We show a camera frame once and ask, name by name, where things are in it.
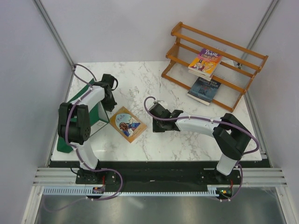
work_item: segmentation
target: wooden bookshelf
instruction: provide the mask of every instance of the wooden bookshelf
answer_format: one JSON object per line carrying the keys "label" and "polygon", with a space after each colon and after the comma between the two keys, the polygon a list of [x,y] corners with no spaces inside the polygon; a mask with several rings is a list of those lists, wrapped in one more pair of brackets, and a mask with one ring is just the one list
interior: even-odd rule
{"label": "wooden bookshelf", "polygon": [[[228,63],[225,63],[222,60],[219,66],[224,66],[226,68],[233,70],[234,76],[225,77],[225,75],[222,74],[215,74],[216,71],[213,73],[214,74],[213,79],[215,81],[220,82],[222,85],[226,85],[227,87],[232,88],[235,91],[239,92],[239,96],[237,100],[233,102],[233,106],[228,106],[215,99],[212,100],[212,103],[215,103],[230,112],[234,111],[241,97],[247,92],[253,79],[255,78],[257,73],[262,70],[268,58],[268,56],[261,55],[252,50],[241,47],[237,44],[225,41],[219,37],[213,36],[201,30],[187,26],[182,22],[179,22],[172,29],[171,35],[175,36],[176,40],[172,48],[170,48],[170,50],[166,53],[166,58],[170,59],[171,61],[167,66],[167,68],[163,71],[162,77],[182,86],[187,90],[189,90],[191,87],[168,76],[167,73],[172,69],[172,67],[176,63],[179,63],[188,68],[190,62],[196,57],[197,54],[199,54],[202,48],[206,48],[211,51],[214,51],[222,55],[223,58],[232,60],[242,65],[240,69]],[[255,62],[253,63],[249,60],[241,59],[240,55],[243,55],[244,53],[250,55],[251,57],[249,58],[251,58],[251,61],[255,61]]]}

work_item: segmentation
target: white table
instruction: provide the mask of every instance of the white table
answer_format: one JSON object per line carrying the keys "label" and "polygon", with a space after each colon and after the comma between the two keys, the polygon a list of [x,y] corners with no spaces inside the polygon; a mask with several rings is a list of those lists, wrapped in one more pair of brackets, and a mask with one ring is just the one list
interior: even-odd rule
{"label": "white table", "polygon": [[[82,63],[88,67],[101,80],[103,73],[115,76],[119,81],[118,88],[113,92],[117,106],[111,117],[118,109],[125,106],[148,128],[132,143],[127,142],[110,124],[93,135],[90,140],[95,155],[100,161],[217,161],[221,151],[215,139],[198,133],[169,131],[165,133],[152,132],[152,119],[143,108],[143,101],[147,96],[165,100],[168,109],[184,110],[191,114],[202,116],[221,117],[228,111],[215,105],[206,106],[190,98],[186,89],[161,77],[162,71],[169,62],[119,62],[119,63]],[[89,81],[92,76],[81,67],[77,67],[76,74]],[[180,65],[169,72],[170,76],[182,80],[185,84],[192,85],[196,76],[186,74],[185,68]],[[69,99],[72,98],[84,83],[74,78]],[[232,102],[229,98],[236,93],[226,90],[221,86],[217,93],[218,98]],[[242,98],[233,114],[254,133],[249,118],[245,101]],[[246,151],[256,147],[254,141],[250,141]],[[244,161],[260,161],[261,155],[257,151],[243,157]],[[52,161],[78,161],[74,152],[69,154],[53,151]]]}

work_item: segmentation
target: gray wall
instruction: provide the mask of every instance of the gray wall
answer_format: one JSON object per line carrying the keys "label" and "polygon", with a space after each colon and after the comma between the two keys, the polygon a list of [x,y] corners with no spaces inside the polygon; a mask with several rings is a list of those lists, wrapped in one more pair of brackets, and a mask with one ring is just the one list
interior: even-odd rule
{"label": "gray wall", "polygon": [[165,61],[179,22],[247,46],[271,0],[42,0],[77,62]]}
{"label": "gray wall", "polygon": [[32,0],[2,0],[0,30],[0,223],[17,224],[71,73]]}
{"label": "gray wall", "polygon": [[250,93],[268,145],[271,161],[282,167],[299,208],[299,1],[284,0],[254,50],[268,54]]}

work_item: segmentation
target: book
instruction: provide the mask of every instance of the book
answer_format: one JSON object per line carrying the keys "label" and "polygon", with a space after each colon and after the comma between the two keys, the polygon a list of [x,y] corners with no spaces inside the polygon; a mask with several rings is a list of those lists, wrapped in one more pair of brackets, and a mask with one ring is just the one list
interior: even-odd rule
{"label": "book", "polygon": [[203,48],[197,57],[190,63],[188,69],[196,73],[212,77],[214,70],[220,63],[222,56]]}
{"label": "book", "polygon": [[199,77],[188,91],[187,95],[205,105],[210,105],[220,85],[221,83],[213,79],[207,81]]}
{"label": "book", "polygon": [[[90,80],[89,83],[94,84],[94,79]],[[83,93],[85,93],[88,90],[88,88],[89,86],[86,85],[68,102],[78,99],[80,96],[82,96]],[[91,126],[90,136],[94,135],[97,131],[99,131],[101,128],[103,128],[105,125],[109,123],[109,118],[101,102],[99,102],[90,110],[89,122]],[[57,151],[63,153],[70,153],[71,151],[73,151],[73,149],[65,143],[65,140],[62,137],[58,137]]]}
{"label": "book", "polygon": [[194,74],[194,75],[196,75],[196,76],[198,76],[198,77],[204,78],[204,79],[207,80],[207,81],[211,81],[211,79],[212,79],[212,77],[209,77],[209,76],[205,76],[205,75],[199,74],[199,73],[197,73],[197,72],[195,72],[195,71],[192,71],[192,70],[188,70],[188,72],[189,72],[189,73],[192,73],[192,74]]}
{"label": "book", "polygon": [[146,125],[124,106],[110,118],[110,124],[130,143],[146,129]]}

